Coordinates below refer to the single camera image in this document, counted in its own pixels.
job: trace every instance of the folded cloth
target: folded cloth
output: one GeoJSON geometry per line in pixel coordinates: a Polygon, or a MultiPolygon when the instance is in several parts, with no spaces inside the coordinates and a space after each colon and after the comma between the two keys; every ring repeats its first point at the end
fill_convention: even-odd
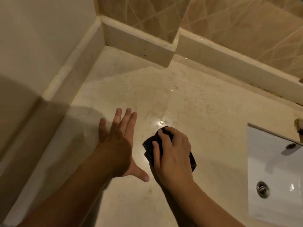
{"type": "MultiPolygon", "coordinates": [[[[172,141],[174,135],[172,133],[170,133],[169,131],[165,130],[165,127],[161,128],[161,130],[163,131],[164,134],[168,135],[172,141]]],[[[146,139],[143,143],[143,146],[146,150],[144,155],[152,166],[154,166],[154,147],[152,145],[153,141],[157,141],[157,143],[159,144],[160,156],[162,157],[162,155],[163,155],[162,140],[158,135],[158,131],[155,133],[154,136],[146,139]]],[[[190,160],[190,164],[191,164],[191,171],[194,171],[197,164],[196,164],[194,156],[192,155],[191,152],[189,153],[189,160],[190,160]]]]}

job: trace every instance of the backsplash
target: backsplash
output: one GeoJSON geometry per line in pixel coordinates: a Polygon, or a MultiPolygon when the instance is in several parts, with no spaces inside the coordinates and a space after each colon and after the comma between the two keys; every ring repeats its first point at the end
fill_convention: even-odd
{"type": "Polygon", "coordinates": [[[191,0],[181,27],[303,78],[301,0],[191,0]]]}
{"type": "Polygon", "coordinates": [[[190,0],[98,0],[100,13],[173,42],[190,0]]]}

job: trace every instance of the hand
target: hand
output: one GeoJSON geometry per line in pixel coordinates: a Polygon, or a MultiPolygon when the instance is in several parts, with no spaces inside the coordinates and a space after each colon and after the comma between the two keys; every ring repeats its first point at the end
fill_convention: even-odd
{"type": "Polygon", "coordinates": [[[133,175],[148,182],[148,174],[137,166],[131,156],[137,113],[131,113],[128,108],[122,120],[121,114],[122,109],[118,108],[109,133],[105,127],[106,120],[100,119],[99,144],[95,151],[104,154],[108,166],[113,169],[113,177],[133,175]]]}
{"type": "Polygon", "coordinates": [[[158,135],[162,140],[163,156],[160,159],[159,144],[153,141],[154,169],[160,182],[170,192],[194,182],[191,172],[189,153],[191,145],[186,135],[172,127],[165,127],[174,137],[171,142],[168,135],[162,130],[158,135]]]}

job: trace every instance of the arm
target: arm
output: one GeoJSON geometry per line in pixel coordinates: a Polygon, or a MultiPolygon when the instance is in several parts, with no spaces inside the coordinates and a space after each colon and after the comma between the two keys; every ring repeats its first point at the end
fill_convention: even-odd
{"type": "Polygon", "coordinates": [[[100,119],[99,144],[91,156],[18,227],[80,226],[110,179],[134,175],[149,180],[131,156],[137,114],[128,108],[121,120],[121,113],[118,108],[109,132],[100,119]]]}
{"type": "Polygon", "coordinates": [[[163,156],[160,159],[159,145],[154,141],[154,168],[161,183],[170,191],[184,213],[198,227],[244,227],[194,182],[189,161],[191,145],[188,138],[172,127],[166,127],[165,130],[171,132],[174,138],[171,142],[169,136],[159,130],[163,156]]]}

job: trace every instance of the sink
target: sink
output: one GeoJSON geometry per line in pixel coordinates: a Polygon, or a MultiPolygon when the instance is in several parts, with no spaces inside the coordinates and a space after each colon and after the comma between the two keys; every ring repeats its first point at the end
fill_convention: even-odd
{"type": "Polygon", "coordinates": [[[252,124],[247,138],[249,215],[302,227],[303,144],[252,124]]]}

